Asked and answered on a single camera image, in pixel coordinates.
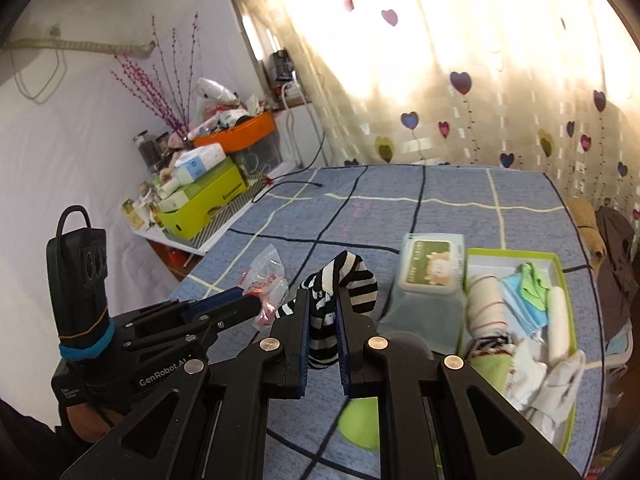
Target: hand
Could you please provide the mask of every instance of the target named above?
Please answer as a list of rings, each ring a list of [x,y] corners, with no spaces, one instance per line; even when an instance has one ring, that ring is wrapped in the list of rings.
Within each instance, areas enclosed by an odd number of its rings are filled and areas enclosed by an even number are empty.
[[[103,412],[114,424],[117,424],[123,419],[122,415],[112,410],[103,409]],[[91,444],[98,442],[109,433],[111,429],[109,425],[102,420],[98,412],[86,402],[77,404],[76,406],[69,406],[66,409],[66,416],[68,416],[71,428],[76,432],[76,435]]]

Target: black cable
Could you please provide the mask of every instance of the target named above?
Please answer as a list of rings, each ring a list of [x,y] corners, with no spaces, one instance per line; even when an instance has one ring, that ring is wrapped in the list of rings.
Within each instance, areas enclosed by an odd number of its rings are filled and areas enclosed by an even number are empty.
[[[270,192],[273,188],[281,186],[282,184],[309,184],[310,186],[316,186],[316,187],[322,187],[322,184],[318,184],[317,182],[306,182],[304,180],[287,180],[286,182],[279,182],[277,184],[274,184],[273,186],[271,186],[270,188],[267,189],[267,191],[265,191],[264,193],[262,193],[259,197],[258,200],[255,199],[255,196],[253,197],[253,199],[251,200],[252,204],[255,204],[256,202],[260,202],[260,200],[262,199],[263,196],[265,196],[268,192]]]
[[[302,170],[297,170],[297,171],[291,171],[291,173],[285,173],[284,175],[280,175],[280,176],[276,176],[274,178],[269,178],[268,176],[264,176],[265,181],[267,181],[268,184],[273,183],[275,180],[278,180],[280,178],[284,178],[286,176],[291,176],[291,175],[296,175],[299,173],[302,173],[303,171],[308,170],[309,168],[311,168],[313,166],[313,164],[315,163],[316,160],[318,160],[318,155],[320,155],[320,152],[322,151],[322,146],[324,145],[324,139],[326,137],[326,132],[324,130],[322,130],[322,139],[320,140],[320,146],[318,146],[318,151],[316,152],[316,156],[314,157],[314,160],[312,160],[308,166],[306,168],[303,168]],[[322,184],[317,184],[315,182],[302,182],[300,180],[287,180],[286,182],[279,182],[277,184],[275,184],[274,186],[271,186],[266,192],[264,192],[262,195],[260,195],[258,197],[258,200],[255,199],[255,197],[251,200],[252,204],[255,204],[257,202],[260,202],[260,199],[265,196],[267,194],[267,192],[269,192],[271,189],[273,189],[274,187],[278,187],[280,184],[309,184],[311,186],[316,186],[316,187],[323,187]]]
[[[322,140],[320,141],[320,146],[318,147],[318,151],[316,152],[316,156],[314,157],[314,160],[312,160],[306,168],[303,168],[302,170],[292,171],[291,173],[285,173],[284,175],[281,175],[281,176],[274,177],[274,178],[271,179],[271,181],[277,180],[279,178],[283,178],[285,176],[296,175],[296,174],[302,173],[303,171],[306,171],[309,168],[311,168],[313,166],[314,162],[316,161],[316,159],[318,158],[318,155],[320,155],[320,152],[322,151],[322,146],[324,145],[324,138],[325,137],[326,137],[326,132],[324,130],[322,130]]]

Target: blue bedsheet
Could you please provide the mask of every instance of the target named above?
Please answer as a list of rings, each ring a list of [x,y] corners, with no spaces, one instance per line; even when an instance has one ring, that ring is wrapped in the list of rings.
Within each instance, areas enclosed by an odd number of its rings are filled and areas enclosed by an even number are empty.
[[[378,279],[380,317],[402,236],[460,233],[468,248],[556,253],[574,306],[578,347],[587,355],[567,458],[584,473],[593,455],[604,388],[603,337],[594,280],[577,230],[543,173],[450,166],[353,166],[308,170],[289,177],[226,232],[175,290],[199,299],[237,285],[268,245],[280,254],[291,296],[300,281],[341,250],[363,257]],[[224,331],[209,351],[217,362],[234,357],[255,336],[251,322]],[[360,450],[335,430],[345,403],[337,367],[310,370],[306,396],[270,404],[264,478],[379,478],[377,454]]]

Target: white plastic bag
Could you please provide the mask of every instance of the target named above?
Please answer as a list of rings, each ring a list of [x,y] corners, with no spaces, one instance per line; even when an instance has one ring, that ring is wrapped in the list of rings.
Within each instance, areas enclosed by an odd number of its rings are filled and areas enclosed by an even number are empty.
[[[197,91],[198,95],[203,97],[206,95],[207,98],[213,99],[220,104],[230,105],[236,104],[238,101],[238,98],[231,90],[204,77],[198,79]]]
[[[262,309],[254,319],[254,326],[258,330],[270,326],[276,310],[289,291],[284,265],[272,244],[255,257],[251,267],[242,275],[239,286],[245,294],[258,296],[262,301]]]

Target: curtain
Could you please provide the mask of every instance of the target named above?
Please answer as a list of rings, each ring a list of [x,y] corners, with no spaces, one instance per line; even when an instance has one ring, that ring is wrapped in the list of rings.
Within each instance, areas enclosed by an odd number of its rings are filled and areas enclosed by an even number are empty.
[[[546,173],[638,227],[638,49],[607,0],[238,0],[278,37],[334,164]]]

